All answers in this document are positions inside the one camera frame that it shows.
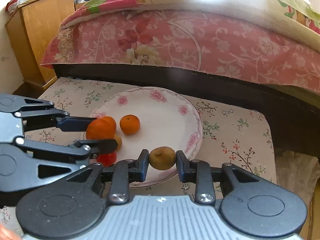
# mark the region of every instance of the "small yellow fruit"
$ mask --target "small yellow fruit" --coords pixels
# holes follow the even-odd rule
[[[165,171],[176,163],[175,151],[167,146],[158,147],[149,153],[149,164],[157,170]]]
[[[121,146],[122,146],[122,139],[121,139],[121,137],[120,137],[119,135],[117,135],[116,133],[115,133],[115,140],[117,141],[117,144],[118,144],[118,147],[116,148],[116,151],[117,151],[117,150],[120,150],[120,148],[121,148]]]

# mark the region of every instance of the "bed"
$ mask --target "bed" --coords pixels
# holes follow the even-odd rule
[[[296,0],[249,1],[92,0],[61,24],[42,64],[257,110],[275,148],[319,157],[320,16]]]

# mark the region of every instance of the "tablecloth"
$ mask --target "tablecloth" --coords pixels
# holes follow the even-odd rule
[[[135,86],[90,80],[59,78],[40,99],[53,101],[55,107],[71,116],[88,117],[113,94]],[[220,167],[232,162],[264,179],[276,183],[274,150],[269,125],[263,114],[185,96],[197,109],[203,124],[203,141],[196,159]],[[80,139],[80,132],[62,132],[47,128],[26,132],[26,138],[46,143],[68,145]],[[222,198],[220,185],[214,184],[217,198]],[[195,185],[181,183],[178,176],[152,187],[133,188],[136,195],[190,195],[194,198]],[[22,233],[15,217],[14,207],[0,210],[0,220],[7,228]]]

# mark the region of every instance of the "fabric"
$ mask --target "fabric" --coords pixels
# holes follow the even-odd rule
[[[102,15],[60,31],[42,63],[179,67],[320,92],[320,54],[243,20],[193,11]]]
[[[319,26],[320,15],[303,0],[280,1],[296,8]],[[65,19],[60,29],[125,9],[139,11],[174,9],[221,14],[249,21],[320,51],[319,36],[313,30],[286,17],[278,0],[91,0]]]
[[[58,79],[40,97],[53,101],[55,107],[70,112],[71,116],[88,117],[102,106],[107,98],[123,90],[133,88],[117,84],[90,80]],[[264,116],[256,111],[237,106],[185,96],[198,110],[203,124],[203,141],[197,159],[219,167],[232,162],[248,171],[276,183],[276,168],[272,137]],[[27,132],[26,138],[68,145],[80,139],[80,132],[62,132],[47,128]],[[215,184],[217,198],[221,198],[219,184]],[[195,186],[181,183],[178,176],[152,187],[134,188],[131,194],[191,195]],[[0,210],[0,221],[10,230],[21,232],[15,217],[14,207]]]
[[[296,10],[295,8],[279,1],[281,6],[283,7],[284,10],[284,15],[294,19],[295,21],[301,23],[302,25],[308,27],[309,29],[313,30],[314,32],[320,34],[320,23],[319,21],[315,21],[308,16],[304,15],[300,11]]]

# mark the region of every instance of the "white ceramic plate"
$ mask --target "white ceramic plate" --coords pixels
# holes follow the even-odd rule
[[[140,120],[140,130],[136,134],[125,135],[120,128],[120,119],[127,114],[134,114]],[[202,123],[197,110],[186,98],[167,89],[139,87],[117,93],[91,113],[91,117],[97,118],[105,115],[116,120],[116,133],[122,138],[117,161],[137,159],[142,149],[151,152],[160,146],[182,150],[191,160],[202,142]],[[175,174],[175,166],[167,171],[149,166],[145,182],[134,182],[130,187],[152,186]]]

